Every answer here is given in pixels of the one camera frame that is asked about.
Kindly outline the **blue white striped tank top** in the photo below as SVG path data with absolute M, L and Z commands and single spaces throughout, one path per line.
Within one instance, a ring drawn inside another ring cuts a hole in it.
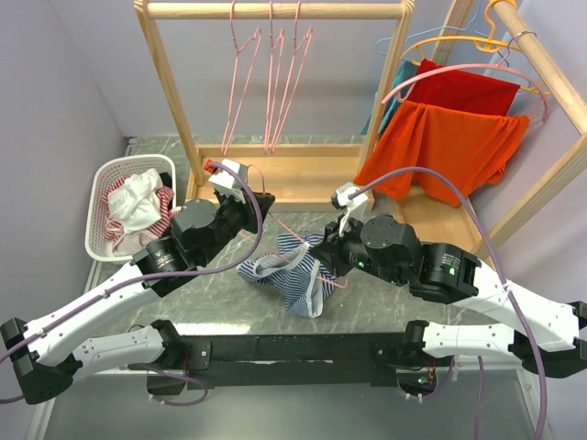
M 288 314 L 317 318 L 339 286 L 338 278 L 310 254 L 310 249 L 321 243 L 318 234 L 305 233 L 301 238 L 281 234 L 276 252 L 242 262 L 238 274 L 246 281 L 276 290 L 284 298 Z

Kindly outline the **red white striped tank top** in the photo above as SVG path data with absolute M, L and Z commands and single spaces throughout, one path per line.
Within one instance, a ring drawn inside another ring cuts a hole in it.
M 101 196 L 104 239 L 115 257 L 130 257 L 160 238 L 177 213 L 174 190 L 154 169 L 123 176 Z

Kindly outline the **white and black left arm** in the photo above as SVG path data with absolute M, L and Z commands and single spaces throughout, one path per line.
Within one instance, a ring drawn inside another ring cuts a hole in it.
M 215 203 L 188 202 L 161 237 L 75 301 L 37 320 L 12 318 L 2 324 L 5 357 L 12 363 L 21 400 L 49 401 L 76 380 L 123 365 L 170 369 L 183 363 L 187 349 L 169 320 L 107 337 L 94 332 L 197 277 L 238 232 L 257 233 L 275 201 L 268 192 L 256 192 L 243 202 L 224 194 L 216 198 Z

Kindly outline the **pink hanger of striped top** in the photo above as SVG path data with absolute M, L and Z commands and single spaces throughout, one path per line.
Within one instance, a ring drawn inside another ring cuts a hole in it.
M 273 1 L 269 2 L 269 20 L 270 20 L 270 61 L 268 72 L 268 88 L 267 88 L 267 103 L 266 103 L 266 123 L 264 131 L 264 153 L 268 154 L 271 145 L 271 129 L 273 125 L 273 116 L 276 95 L 279 86 L 279 78 L 281 74 L 282 53 L 284 44 L 284 32 L 281 29 L 274 37 L 273 28 Z

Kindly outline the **pink hanger of white top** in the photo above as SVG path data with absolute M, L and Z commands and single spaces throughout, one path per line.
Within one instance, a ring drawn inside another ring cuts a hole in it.
M 278 120 L 276 123 L 276 127 L 274 128 L 273 137 L 271 140 L 271 149 L 270 149 L 271 154 L 273 154 L 276 151 L 277 146 L 279 144 L 279 139 L 281 137 L 281 134 L 282 134 L 283 128 L 285 126 L 285 122 L 287 120 L 287 117 L 289 115 L 290 108 L 293 103 L 294 95 L 297 90 L 302 71 L 304 69 L 307 52 L 308 52 L 310 44 L 312 42 L 313 29 L 311 27 L 307 30 L 305 36 L 301 40 L 298 39 L 298 23 L 299 23 L 299 19 L 300 19 L 300 15 L 301 15 L 301 9 L 302 9 L 302 2 L 298 1 L 296 4 L 296 11 L 295 11 L 294 23 L 293 23 L 292 57 L 290 60 L 290 66 L 288 69 L 288 74 L 286 77 L 285 86 L 283 88 L 282 102 L 281 102 L 281 106 L 280 106 L 280 110 L 279 110 L 279 114 L 278 114 Z M 299 69 L 297 71 L 297 74 L 294 77 L 294 67 L 297 63 L 297 55 L 300 51 L 302 51 L 303 54 L 302 54 L 302 58 L 300 59 L 300 62 L 299 62 Z

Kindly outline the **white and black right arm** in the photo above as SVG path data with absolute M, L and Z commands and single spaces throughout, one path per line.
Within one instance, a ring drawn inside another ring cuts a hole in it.
M 311 255 L 336 276 L 361 270 L 394 286 L 406 286 L 427 302 L 451 304 L 493 319 L 492 324 L 450 325 L 414 320 L 406 325 L 399 357 L 411 365 L 454 356 L 520 360 L 524 369 L 563 379 L 586 368 L 584 302 L 553 302 L 498 273 L 448 243 L 422 242 L 408 224 L 390 215 L 367 223 L 327 224 Z

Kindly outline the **black tank top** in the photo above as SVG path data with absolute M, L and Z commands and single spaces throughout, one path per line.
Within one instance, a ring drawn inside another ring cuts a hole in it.
M 168 173 L 168 172 L 161 172 L 159 174 L 160 178 L 161 178 L 161 184 L 164 187 L 173 188 L 173 177 Z

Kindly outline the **pink wire hanger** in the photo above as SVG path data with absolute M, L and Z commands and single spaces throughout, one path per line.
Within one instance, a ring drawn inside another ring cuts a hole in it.
M 262 30 L 257 27 L 246 40 L 238 41 L 235 26 L 237 1 L 233 1 L 229 13 L 229 25 L 235 59 L 227 106 L 227 122 L 221 142 L 221 155 L 226 156 L 235 136 L 249 82 L 258 58 L 262 42 Z

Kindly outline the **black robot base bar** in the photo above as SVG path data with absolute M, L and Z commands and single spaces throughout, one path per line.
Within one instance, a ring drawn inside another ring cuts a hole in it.
M 208 388 L 368 383 L 396 385 L 399 369 L 446 367 L 401 333 L 324 335 L 183 335 L 149 364 L 186 370 Z

